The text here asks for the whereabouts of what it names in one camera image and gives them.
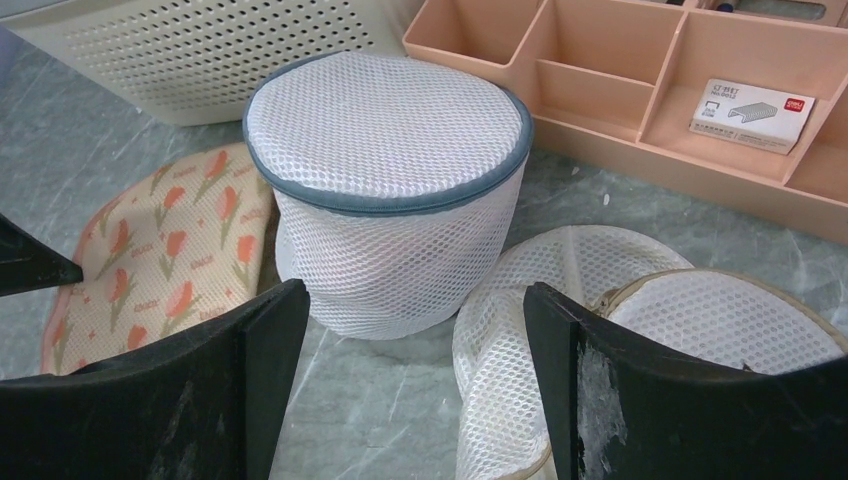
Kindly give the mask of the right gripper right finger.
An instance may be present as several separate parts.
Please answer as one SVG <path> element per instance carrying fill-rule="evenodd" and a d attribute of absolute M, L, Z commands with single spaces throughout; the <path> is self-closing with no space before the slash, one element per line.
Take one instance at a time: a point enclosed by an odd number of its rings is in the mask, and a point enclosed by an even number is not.
<path fill-rule="evenodd" d="M 843 479 L 847 361 L 763 375 L 671 349 L 544 283 L 523 310 L 561 479 Z"/>

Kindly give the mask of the floral pink laundry bag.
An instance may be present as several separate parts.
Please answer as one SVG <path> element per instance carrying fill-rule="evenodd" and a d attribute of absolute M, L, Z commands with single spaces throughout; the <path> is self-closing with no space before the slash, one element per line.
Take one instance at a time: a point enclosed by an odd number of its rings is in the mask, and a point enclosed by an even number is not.
<path fill-rule="evenodd" d="M 41 369 L 66 375 L 215 318 L 259 290 L 275 210 L 246 145 L 184 157 L 107 203 L 58 290 Z"/>

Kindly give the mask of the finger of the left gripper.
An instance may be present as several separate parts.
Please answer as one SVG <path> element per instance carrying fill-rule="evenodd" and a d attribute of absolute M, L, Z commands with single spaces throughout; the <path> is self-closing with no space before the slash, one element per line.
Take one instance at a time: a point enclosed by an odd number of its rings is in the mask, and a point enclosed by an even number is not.
<path fill-rule="evenodd" d="M 79 265 L 1 216 L 1 296 L 79 283 Z"/>

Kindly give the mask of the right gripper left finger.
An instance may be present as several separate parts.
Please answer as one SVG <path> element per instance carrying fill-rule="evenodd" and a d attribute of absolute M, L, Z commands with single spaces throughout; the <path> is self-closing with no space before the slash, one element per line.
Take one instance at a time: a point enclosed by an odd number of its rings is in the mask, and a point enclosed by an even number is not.
<path fill-rule="evenodd" d="M 1 384 L 5 479 L 266 479 L 307 327 L 298 279 L 68 375 Z"/>

